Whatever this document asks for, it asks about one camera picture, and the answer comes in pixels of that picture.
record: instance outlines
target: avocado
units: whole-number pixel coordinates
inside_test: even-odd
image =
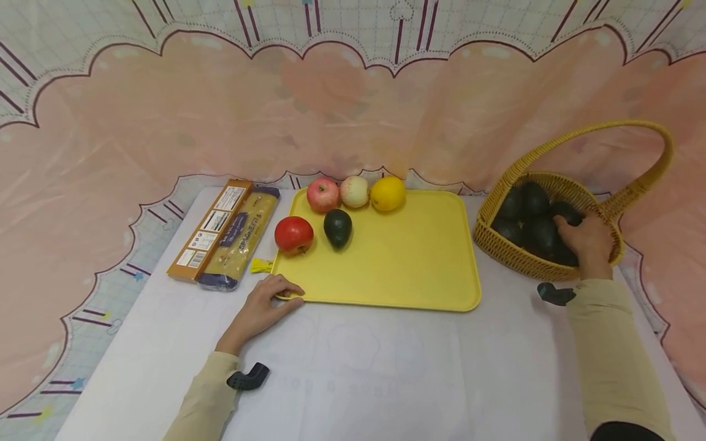
[[[583,221],[583,215],[576,210],[573,205],[563,200],[557,200],[551,204],[549,214],[554,216],[562,216],[571,226],[578,226]]]
[[[517,222],[496,218],[490,227],[515,245],[522,246],[522,228]]]
[[[527,182],[520,188],[520,192],[522,193],[522,216],[525,219],[543,216],[549,211],[549,196],[538,183]]]
[[[548,216],[540,216],[525,221],[522,242],[530,253],[550,260],[561,238],[554,221]]]
[[[340,250],[346,246],[348,239],[351,237],[353,221],[345,211],[339,209],[331,210],[323,218],[323,232],[326,233],[326,237],[331,242],[333,249]]]
[[[501,219],[516,221],[522,214],[522,194],[520,189],[512,187],[498,210],[497,216]]]
[[[554,246],[551,261],[556,262],[559,265],[566,265],[567,267],[578,267],[578,258],[576,257],[576,254],[574,254],[574,252],[567,247],[563,241],[559,241]]]

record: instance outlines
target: hand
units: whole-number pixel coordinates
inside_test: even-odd
[[[555,216],[559,236],[576,254],[581,279],[613,279],[609,264],[613,250],[611,229],[595,212],[585,210],[579,226],[571,226],[562,216]]]
[[[281,306],[273,305],[272,299],[276,295],[289,297],[292,293],[303,295],[304,290],[281,274],[277,276],[270,274],[264,280],[260,280],[216,344],[216,351],[239,355],[249,339],[304,304],[304,300],[297,297]]]

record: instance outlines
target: basket handle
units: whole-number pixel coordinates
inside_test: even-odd
[[[667,129],[659,124],[650,121],[642,121],[639,119],[627,119],[624,121],[614,121],[610,123],[601,123],[595,126],[588,126],[567,135],[561,136],[555,140],[549,141],[533,149],[532,151],[519,158],[509,169],[500,177],[500,181],[493,187],[493,190],[488,194],[488,204],[483,204],[479,211],[479,216],[489,222],[496,215],[500,208],[502,200],[508,194],[515,182],[525,173],[527,168],[539,157],[547,153],[549,150],[564,144],[566,141],[572,140],[586,133],[591,133],[605,128],[621,127],[621,126],[637,126],[651,128],[659,133],[664,140],[664,150],[657,162],[650,167],[645,173],[640,175],[636,180],[629,183],[625,188],[614,193],[610,198],[599,204],[601,211],[610,220],[615,220],[620,214],[625,211],[630,205],[640,199],[648,192],[662,177],[664,172],[669,168],[671,159],[674,155],[674,142]]]

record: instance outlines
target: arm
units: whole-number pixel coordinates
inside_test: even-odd
[[[622,421],[671,434],[662,388],[633,322],[629,293],[605,279],[588,279],[567,303],[578,355],[588,433]]]
[[[225,380],[238,370],[235,355],[212,352],[193,378],[179,413],[164,441],[219,440],[228,416],[235,409],[236,391]]]
[[[610,230],[598,216],[586,215],[577,227],[563,218],[555,222],[580,263],[582,281],[566,308],[587,432],[594,441],[673,441],[662,388],[633,321],[630,294],[613,281]]]
[[[252,337],[274,325],[304,302],[300,297],[275,307],[275,295],[304,294],[282,275],[260,280],[248,295],[243,308],[206,359],[201,372],[193,378],[179,413],[164,436],[164,441],[218,441],[230,413],[235,409],[236,391],[226,380],[239,368],[238,355]]]

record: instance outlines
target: beige sleeve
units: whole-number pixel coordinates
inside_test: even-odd
[[[589,435],[623,421],[673,441],[669,411],[650,357],[633,321],[628,290],[591,279],[567,303],[578,353],[583,413]]]
[[[193,378],[179,413],[164,441],[218,441],[230,413],[236,391],[226,380],[238,369],[238,357],[212,352],[201,372]]]

